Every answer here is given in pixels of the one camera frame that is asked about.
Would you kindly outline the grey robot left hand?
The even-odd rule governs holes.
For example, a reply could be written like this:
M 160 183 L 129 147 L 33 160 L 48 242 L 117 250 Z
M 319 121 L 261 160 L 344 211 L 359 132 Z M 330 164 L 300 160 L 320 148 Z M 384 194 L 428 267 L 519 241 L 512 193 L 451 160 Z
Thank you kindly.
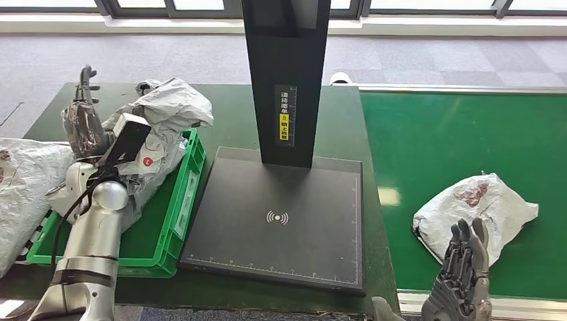
M 98 99 L 92 92 L 100 89 L 93 86 L 90 79 L 97 71 L 86 65 L 80 72 L 71 104 L 62 111 L 62 119 L 67 140 L 74 153 L 74 159 L 83 163 L 98 162 L 110 148 L 112 135 L 104 130 L 95 109 Z

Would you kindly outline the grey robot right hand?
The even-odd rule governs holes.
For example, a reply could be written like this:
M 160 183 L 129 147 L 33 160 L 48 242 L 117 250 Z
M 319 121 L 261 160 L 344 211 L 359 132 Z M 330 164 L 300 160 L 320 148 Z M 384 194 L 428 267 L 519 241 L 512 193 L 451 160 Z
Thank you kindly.
M 451 226 L 442 267 L 421 306 L 423 320 L 491 320 L 489 234 L 476 217 Z

